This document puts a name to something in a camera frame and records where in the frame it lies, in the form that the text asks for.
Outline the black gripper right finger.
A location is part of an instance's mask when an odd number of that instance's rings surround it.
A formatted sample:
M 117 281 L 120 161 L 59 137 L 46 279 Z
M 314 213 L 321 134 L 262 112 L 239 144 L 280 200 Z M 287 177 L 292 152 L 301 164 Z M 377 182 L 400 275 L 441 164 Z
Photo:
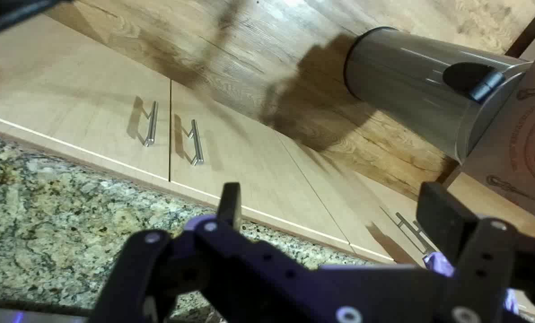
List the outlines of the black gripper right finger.
M 535 304 L 535 236 L 499 216 L 477 216 L 440 182 L 423 182 L 416 220 L 452 263 L 436 319 L 452 323 L 508 323 L 508 288 Z

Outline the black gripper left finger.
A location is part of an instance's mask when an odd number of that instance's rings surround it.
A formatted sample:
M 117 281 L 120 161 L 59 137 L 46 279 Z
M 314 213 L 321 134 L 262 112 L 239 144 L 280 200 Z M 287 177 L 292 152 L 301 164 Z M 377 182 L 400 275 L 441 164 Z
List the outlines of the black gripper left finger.
M 240 214 L 240 184 L 226 182 L 213 214 L 188 220 L 179 236 L 163 229 L 133 232 L 122 245 L 117 261 L 93 304 L 88 323 L 163 323 L 176 308 L 179 293 L 199 290 L 224 317 L 235 317 L 235 301 L 204 232 L 217 232 L 224 223 L 235 231 Z

